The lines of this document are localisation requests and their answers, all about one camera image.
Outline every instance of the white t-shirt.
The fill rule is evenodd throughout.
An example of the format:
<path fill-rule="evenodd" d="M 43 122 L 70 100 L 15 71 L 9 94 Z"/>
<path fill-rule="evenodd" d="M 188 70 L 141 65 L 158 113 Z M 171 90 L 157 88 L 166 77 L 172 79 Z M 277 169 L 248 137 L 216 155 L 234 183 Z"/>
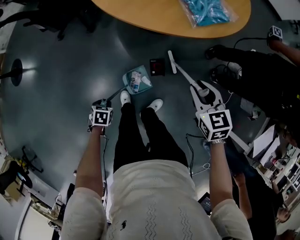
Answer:
<path fill-rule="evenodd" d="M 62 240 L 251 240 L 234 200 L 221 202 L 211 219 L 198 203 L 188 169 L 169 160 L 122 166 L 113 175 L 111 226 L 100 196 L 75 189 L 64 216 Z"/>

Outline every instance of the oval table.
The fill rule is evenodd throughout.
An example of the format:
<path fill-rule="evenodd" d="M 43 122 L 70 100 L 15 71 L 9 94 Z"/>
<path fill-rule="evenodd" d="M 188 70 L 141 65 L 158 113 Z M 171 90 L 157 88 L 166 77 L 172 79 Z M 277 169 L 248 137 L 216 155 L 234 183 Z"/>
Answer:
<path fill-rule="evenodd" d="M 192 28 L 179 0 L 92 0 L 109 15 L 147 30 L 188 38 L 220 38 L 241 30 L 251 14 L 250 0 L 226 0 L 235 22 Z"/>

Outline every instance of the black pants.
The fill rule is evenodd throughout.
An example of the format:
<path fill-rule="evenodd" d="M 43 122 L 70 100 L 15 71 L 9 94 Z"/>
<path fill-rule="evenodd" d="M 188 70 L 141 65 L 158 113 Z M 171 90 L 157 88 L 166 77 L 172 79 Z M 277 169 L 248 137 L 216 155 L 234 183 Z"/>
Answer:
<path fill-rule="evenodd" d="M 218 83 L 256 104 L 270 117 L 277 118 L 284 101 L 297 96 L 291 86 L 299 86 L 299 69 L 276 54 L 224 47 L 216 49 L 215 56 L 242 67 L 241 79 L 220 72 L 216 76 Z"/>
<path fill-rule="evenodd" d="M 125 103 L 121 111 L 122 117 L 115 148 L 113 172 L 123 165 L 151 159 L 172 160 L 188 166 L 185 153 L 152 108 L 145 108 L 141 111 L 142 122 L 150 142 L 150 152 L 143 144 L 136 122 L 135 107 L 131 103 Z"/>

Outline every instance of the black and white marker cube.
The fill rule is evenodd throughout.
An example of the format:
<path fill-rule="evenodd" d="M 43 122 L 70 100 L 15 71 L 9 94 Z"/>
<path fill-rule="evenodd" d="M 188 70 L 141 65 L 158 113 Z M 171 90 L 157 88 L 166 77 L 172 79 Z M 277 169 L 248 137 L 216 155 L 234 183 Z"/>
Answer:
<path fill-rule="evenodd" d="M 111 107 L 92 106 L 89 119 L 92 126 L 107 127 L 113 119 L 113 109 Z"/>
<path fill-rule="evenodd" d="M 278 27 L 272 26 L 268 33 L 269 38 L 275 38 L 276 40 L 282 41 L 282 30 Z"/>
<path fill-rule="evenodd" d="M 197 112 L 196 116 L 199 120 L 198 127 L 208 141 L 227 138 L 233 128 L 229 110 L 203 114 Z"/>

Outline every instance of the plastic bag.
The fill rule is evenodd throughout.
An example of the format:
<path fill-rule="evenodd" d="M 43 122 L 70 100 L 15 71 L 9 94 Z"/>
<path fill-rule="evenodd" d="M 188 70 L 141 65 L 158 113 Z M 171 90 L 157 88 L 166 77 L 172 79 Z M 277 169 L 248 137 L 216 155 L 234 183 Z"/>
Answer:
<path fill-rule="evenodd" d="M 229 23 L 237 15 L 223 0 L 179 0 L 193 27 Z"/>

